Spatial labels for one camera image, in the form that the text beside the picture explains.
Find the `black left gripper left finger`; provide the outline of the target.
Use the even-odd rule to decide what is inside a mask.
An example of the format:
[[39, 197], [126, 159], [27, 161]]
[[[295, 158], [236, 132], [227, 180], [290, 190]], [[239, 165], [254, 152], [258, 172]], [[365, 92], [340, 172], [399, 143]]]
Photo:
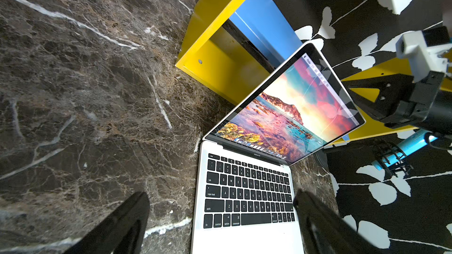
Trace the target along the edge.
[[67, 254], [138, 254], [149, 216], [149, 199], [136, 192], [84, 236]]

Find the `silver laptop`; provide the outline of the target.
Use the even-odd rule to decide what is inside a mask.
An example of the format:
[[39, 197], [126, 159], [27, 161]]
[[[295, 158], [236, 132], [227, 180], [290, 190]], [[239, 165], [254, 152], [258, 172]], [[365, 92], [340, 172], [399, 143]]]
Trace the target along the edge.
[[304, 43], [203, 137], [191, 252], [302, 254], [291, 166], [365, 122]]

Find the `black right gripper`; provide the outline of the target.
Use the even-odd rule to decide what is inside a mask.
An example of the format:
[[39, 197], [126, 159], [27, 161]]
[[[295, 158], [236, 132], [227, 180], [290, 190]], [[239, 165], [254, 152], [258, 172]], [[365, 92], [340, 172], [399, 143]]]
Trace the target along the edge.
[[405, 74], [344, 81], [354, 103], [387, 128], [407, 125], [434, 136], [452, 136], [452, 93], [441, 90], [446, 74], [429, 72], [419, 82]]

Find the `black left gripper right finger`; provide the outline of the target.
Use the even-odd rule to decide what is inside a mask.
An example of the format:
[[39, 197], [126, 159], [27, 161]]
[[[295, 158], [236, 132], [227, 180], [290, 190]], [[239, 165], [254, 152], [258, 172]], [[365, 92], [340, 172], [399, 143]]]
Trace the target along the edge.
[[306, 254], [379, 254], [311, 192], [298, 190], [293, 202]]

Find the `yellow shelf with blue board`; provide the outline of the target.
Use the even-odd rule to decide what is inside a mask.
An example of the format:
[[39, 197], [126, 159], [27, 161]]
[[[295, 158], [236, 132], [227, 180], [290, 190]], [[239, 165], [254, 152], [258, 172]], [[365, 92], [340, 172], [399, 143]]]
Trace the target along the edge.
[[240, 103], [303, 42], [343, 81], [409, 74], [405, 34], [444, 24], [451, 0], [199, 0], [176, 66]]

